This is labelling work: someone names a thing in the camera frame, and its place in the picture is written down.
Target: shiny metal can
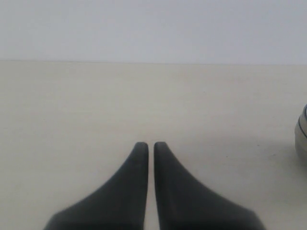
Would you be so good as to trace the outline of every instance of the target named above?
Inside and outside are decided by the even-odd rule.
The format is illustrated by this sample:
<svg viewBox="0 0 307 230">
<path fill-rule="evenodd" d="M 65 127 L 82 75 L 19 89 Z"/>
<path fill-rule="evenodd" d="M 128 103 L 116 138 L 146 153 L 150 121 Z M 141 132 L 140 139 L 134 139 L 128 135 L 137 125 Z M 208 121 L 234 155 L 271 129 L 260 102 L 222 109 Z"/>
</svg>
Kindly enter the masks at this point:
<svg viewBox="0 0 307 230">
<path fill-rule="evenodd" d="M 295 149 L 298 156 L 307 162 L 307 105 L 295 126 Z"/>
</svg>

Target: metal object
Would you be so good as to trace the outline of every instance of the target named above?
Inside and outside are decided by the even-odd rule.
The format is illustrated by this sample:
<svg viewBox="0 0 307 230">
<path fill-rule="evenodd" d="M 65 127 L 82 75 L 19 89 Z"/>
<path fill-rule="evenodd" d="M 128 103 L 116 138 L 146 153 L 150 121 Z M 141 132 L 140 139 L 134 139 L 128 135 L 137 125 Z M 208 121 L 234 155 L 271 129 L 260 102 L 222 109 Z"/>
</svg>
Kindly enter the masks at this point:
<svg viewBox="0 0 307 230">
<path fill-rule="evenodd" d="M 307 162 L 307 105 L 295 126 L 295 149 L 298 156 Z"/>
</svg>

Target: white table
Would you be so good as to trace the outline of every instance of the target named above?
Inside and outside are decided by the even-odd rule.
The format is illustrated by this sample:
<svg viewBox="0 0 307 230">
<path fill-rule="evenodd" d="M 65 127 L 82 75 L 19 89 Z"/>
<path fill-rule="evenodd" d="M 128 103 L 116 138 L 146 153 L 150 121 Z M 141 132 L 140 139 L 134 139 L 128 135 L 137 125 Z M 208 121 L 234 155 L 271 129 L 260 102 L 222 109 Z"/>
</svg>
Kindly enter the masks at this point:
<svg viewBox="0 0 307 230">
<path fill-rule="evenodd" d="M 257 212 L 306 230 L 307 169 L 294 127 L 307 66 L 0 62 L 0 229 L 41 230 L 150 145 L 145 229 L 159 228 L 153 144 Z"/>
</svg>

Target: metal cylinder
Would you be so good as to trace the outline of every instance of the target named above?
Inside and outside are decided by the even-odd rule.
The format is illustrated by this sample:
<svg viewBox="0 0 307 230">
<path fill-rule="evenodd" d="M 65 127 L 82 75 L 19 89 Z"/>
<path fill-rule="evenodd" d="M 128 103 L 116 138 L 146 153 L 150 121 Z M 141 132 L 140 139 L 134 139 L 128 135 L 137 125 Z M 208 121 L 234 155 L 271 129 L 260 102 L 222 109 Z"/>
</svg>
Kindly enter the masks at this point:
<svg viewBox="0 0 307 230">
<path fill-rule="evenodd" d="M 295 126 L 295 149 L 298 156 L 307 162 L 307 105 Z"/>
</svg>

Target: white wall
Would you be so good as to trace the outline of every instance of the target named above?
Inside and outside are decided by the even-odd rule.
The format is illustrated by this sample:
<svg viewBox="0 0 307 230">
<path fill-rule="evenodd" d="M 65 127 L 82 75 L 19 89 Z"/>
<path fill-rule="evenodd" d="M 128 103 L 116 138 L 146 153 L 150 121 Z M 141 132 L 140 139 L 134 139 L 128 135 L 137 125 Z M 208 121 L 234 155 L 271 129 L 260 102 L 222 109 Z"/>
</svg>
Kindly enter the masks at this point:
<svg viewBox="0 0 307 230">
<path fill-rule="evenodd" d="M 0 0 L 0 59 L 307 64 L 307 1 Z"/>
</svg>

